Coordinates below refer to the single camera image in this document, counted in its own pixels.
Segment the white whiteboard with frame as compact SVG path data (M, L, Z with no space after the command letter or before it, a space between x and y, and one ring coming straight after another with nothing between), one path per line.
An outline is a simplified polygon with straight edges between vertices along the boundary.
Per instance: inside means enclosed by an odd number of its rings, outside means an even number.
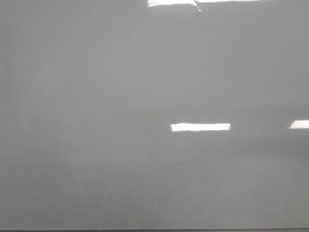
M309 227L309 3L0 3L0 227Z

